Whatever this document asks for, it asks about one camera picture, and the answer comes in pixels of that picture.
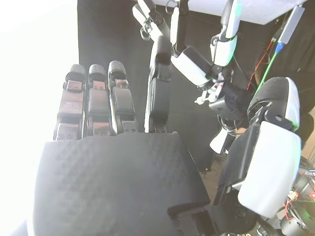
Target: machinery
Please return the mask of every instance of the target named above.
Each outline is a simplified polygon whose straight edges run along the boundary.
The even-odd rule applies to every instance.
[[[294,197],[286,200],[291,192],[307,192],[309,198],[301,201],[314,207],[310,181],[304,179],[305,171],[312,172],[296,180],[301,140],[294,133],[299,126],[294,82],[275,77],[264,83],[266,74],[254,95],[237,86],[229,63],[240,23],[238,0],[227,1],[221,32],[211,38],[210,62],[185,45],[188,0],[175,3],[170,29],[151,0],[138,0],[132,9],[142,38],[154,41],[145,133],[138,132],[119,61],[112,61],[107,73],[94,64],[86,75],[83,66],[73,65],[66,75],[55,141],[46,144],[38,169],[29,235],[212,236],[245,234],[257,222],[260,235],[279,235],[268,219],[284,201],[290,218],[281,221],[282,233],[314,234],[312,220],[301,211],[314,213],[303,204],[293,206]],[[303,10],[296,6],[280,28],[275,56]],[[210,143],[215,152],[227,153],[212,205],[179,135],[167,133],[171,63],[198,86],[202,95],[195,103],[209,102],[222,126]],[[237,133],[238,127],[247,130]],[[268,173],[260,175],[261,169]],[[268,189],[264,197],[262,189]]]

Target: red wire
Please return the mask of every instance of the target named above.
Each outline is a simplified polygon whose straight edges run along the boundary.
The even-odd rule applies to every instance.
[[[265,51],[265,53],[264,53],[264,55],[261,57],[261,59],[260,59],[260,61],[258,62],[257,66],[255,67],[255,70],[254,70],[254,72],[252,73],[252,76],[251,76],[250,81],[252,81],[256,70],[259,68],[260,64],[262,63],[262,60],[264,60],[264,58],[265,58],[265,56],[267,55],[267,52],[268,52],[269,48],[271,47],[271,45],[273,44],[273,42],[274,42],[274,41],[271,39],[271,40],[270,40],[270,43],[269,43],[269,45],[268,45],[268,47],[267,47],[267,49],[266,49],[266,51]],[[249,89],[250,89],[250,86],[251,86],[251,83],[249,82],[248,85],[247,85],[247,89],[246,89],[246,90],[249,90]]]
[[[290,220],[290,219],[293,218],[293,217],[291,217],[291,218],[288,217],[288,215],[287,215],[287,207],[289,206],[289,204],[290,204],[292,201],[296,200],[296,199],[299,197],[298,192],[296,192],[296,194],[297,194],[297,195],[296,195],[294,198],[290,199],[290,200],[286,203],[286,205],[285,205],[285,208],[284,208],[285,210],[284,210],[284,211],[285,211],[285,217],[286,217],[287,220]]]

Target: green cable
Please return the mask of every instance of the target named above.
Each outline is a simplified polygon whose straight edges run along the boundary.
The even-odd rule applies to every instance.
[[[262,85],[264,84],[264,82],[265,82],[265,79],[266,79],[266,77],[267,77],[267,75],[268,75],[268,72],[269,72],[269,70],[270,70],[270,68],[271,68],[271,66],[272,66],[272,64],[273,64],[273,62],[274,62],[274,60],[276,59],[276,56],[278,55],[278,53],[274,53],[274,55],[272,56],[272,58],[271,58],[271,60],[270,60],[270,63],[268,64],[268,67],[267,67],[267,69],[266,69],[266,71],[265,71],[265,73],[264,73],[264,76],[262,77],[262,80],[261,80],[261,82],[260,82],[260,84],[259,84],[259,86],[258,86],[258,88],[257,88],[257,90],[256,90],[256,92],[255,92],[255,94],[258,92],[258,90],[260,90],[260,88],[262,87]]]

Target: blue connector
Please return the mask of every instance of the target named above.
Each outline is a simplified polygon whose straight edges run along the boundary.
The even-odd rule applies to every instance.
[[[282,48],[284,48],[284,43],[279,42],[279,43],[277,44],[276,49],[275,49],[275,53],[278,54],[278,53],[282,50]]]

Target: black backdrop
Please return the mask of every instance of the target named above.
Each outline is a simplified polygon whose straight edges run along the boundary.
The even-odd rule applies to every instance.
[[[129,0],[79,0],[79,57],[80,63],[87,69],[94,63],[107,69],[112,60],[124,64],[141,129],[153,42],[140,37],[140,25],[131,10],[134,4]],[[169,23],[170,16],[165,13],[164,7],[158,6],[157,10]],[[196,12],[190,14],[186,44],[209,58],[208,45],[211,37],[220,32],[220,17]],[[265,26],[241,22],[235,56],[248,76],[271,36],[273,25],[274,22]],[[234,64],[232,66],[235,68],[234,80],[241,87],[246,86],[244,76]],[[197,166],[203,170],[212,161],[209,142],[219,129],[217,118],[206,104],[198,106],[194,103],[201,92],[174,67],[172,75],[168,130],[181,135]]]

